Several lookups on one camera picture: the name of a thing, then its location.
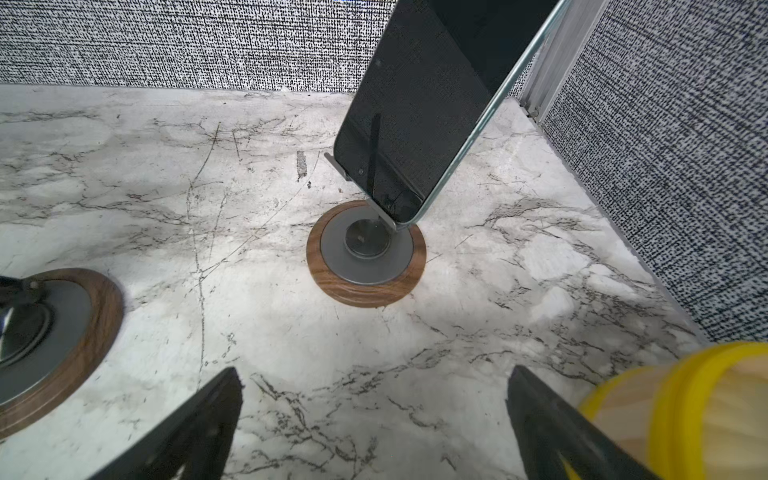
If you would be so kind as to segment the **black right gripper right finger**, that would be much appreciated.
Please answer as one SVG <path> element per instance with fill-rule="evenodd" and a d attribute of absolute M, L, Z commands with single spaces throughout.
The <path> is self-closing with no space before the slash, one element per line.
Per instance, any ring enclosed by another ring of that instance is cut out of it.
<path fill-rule="evenodd" d="M 523 365 L 509 377 L 506 408 L 529 479 L 656 477 Z"/>

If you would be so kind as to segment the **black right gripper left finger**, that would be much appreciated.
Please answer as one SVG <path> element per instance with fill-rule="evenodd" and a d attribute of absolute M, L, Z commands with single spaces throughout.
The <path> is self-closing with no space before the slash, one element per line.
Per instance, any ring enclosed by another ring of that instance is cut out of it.
<path fill-rule="evenodd" d="M 94 479 L 220 479 L 243 404 L 227 367 Z"/>

